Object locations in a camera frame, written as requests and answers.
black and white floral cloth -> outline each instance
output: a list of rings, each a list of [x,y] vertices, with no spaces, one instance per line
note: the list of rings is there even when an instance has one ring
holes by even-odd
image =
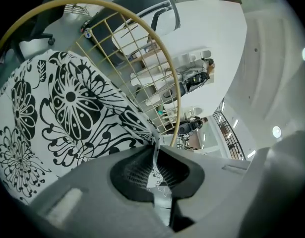
[[[147,144],[157,156],[159,139],[145,113],[71,52],[25,61],[0,91],[0,178],[24,203],[94,158]]]

person in black clothing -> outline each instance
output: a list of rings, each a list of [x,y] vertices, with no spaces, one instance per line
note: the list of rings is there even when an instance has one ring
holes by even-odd
[[[180,125],[184,123],[190,123],[192,130],[200,129],[202,128],[203,124],[206,123],[208,119],[206,117],[200,118],[197,116],[192,116],[189,120],[186,121],[180,121]],[[176,126],[176,123],[168,124],[166,125],[167,135],[171,135],[174,133],[174,127]]]

black chair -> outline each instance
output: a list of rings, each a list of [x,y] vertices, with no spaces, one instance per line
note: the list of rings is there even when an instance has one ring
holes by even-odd
[[[49,2],[52,0],[41,0],[40,4]],[[48,44],[53,45],[55,38],[53,34],[43,33],[45,29],[53,22],[60,19],[64,14],[65,6],[55,7],[46,11],[43,11],[37,16],[30,18],[27,22],[21,25],[11,37],[11,48],[14,50],[18,60],[24,62],[25,58],[20,49],[19,43],[22,41],[32,41],[35,39],[49,39]]]

chair caster wheel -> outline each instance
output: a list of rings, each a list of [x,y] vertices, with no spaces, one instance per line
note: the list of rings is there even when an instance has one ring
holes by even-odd
[[[49,44],[50,46],[52,46],[52,45],[54,44],[54,42],[55,42],[55,38],[52,38],[52,39],[49,39],[49,40],[48,40],[48,44]]]

gold rim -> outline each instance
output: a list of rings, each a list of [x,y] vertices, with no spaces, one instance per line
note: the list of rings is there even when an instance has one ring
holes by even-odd
[[[94,5],[107,7],[109,9],[117,11],[123,15],[126,15],[127,17],[132,18],[134,21],[139,23],[150,34],[150,36],[156,41],[156,43],[159,45],[160,49],[163,51],[163,53],[169,63],[169,66],[170,66],[170,69],[171,69],[171,72],[172,72],[172,75],[174,78],[176,91],[177,91],[177,93],[180,92],[178,77],[177,77],[176,71],[173,67],[172,59],[171,59],[170,54],[169,54],[168,50],[166,49],[165,45],[161,41],[160,37],[152,30],[152,28],[144,20],[142,20],[136,14],[134,14],[130,10],[128,10],[116,3],[112,3],[112,2],[107,2],[107,1],[102,1],[102,0],[54,0],[54,1],[44,3],[38,7],[35,7],[34,9],[27,12],[26,14],[24,14],[6,31],[6,33],[3,35],[2,39],[0,40],[0,51],[3,48],[4,44],[6,43],[6,41],[14,33],[14,31],[16,29],[18,29],[28,19],[34,17],[35,15],[37,15],[45,10],[48,10],[48,9],[51,9],[54,7],[58,7],[58,6],[63,6],[63,5],[70,4],[70,3],[88,3],[88,4],[94,4]],[[177,137],[177,133],[179,130],[179,125],[180,125],[181,96],[179,94],[177,94],[177,103],[178,103],[177,104],[177,123],[176,123],[175,129],[174,129],[173,138],[171,140],[171,144],[170,144],[171,146],[173,146],[176,141],[176,137]]]

